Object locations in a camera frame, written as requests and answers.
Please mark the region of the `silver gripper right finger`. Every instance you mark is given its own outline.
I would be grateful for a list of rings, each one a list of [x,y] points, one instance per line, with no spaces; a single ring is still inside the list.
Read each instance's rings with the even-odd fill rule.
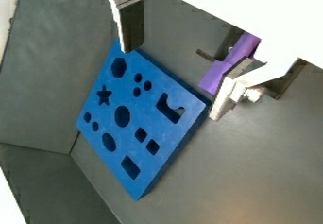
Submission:
[[[271,67],[248,57],[242,58],[222,78],[210,118],[219,121],[244,100],[255,103],[263,95],[279,99],[299,73],[299,62],[291,65],[284,74],[274,76]]]

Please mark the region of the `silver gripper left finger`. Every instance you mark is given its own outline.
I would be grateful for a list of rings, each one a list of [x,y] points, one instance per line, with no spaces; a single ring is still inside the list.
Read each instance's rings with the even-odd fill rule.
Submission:
[[[120,46],[130,53],[144,42],[144,1],[108,0],[118,25]]]

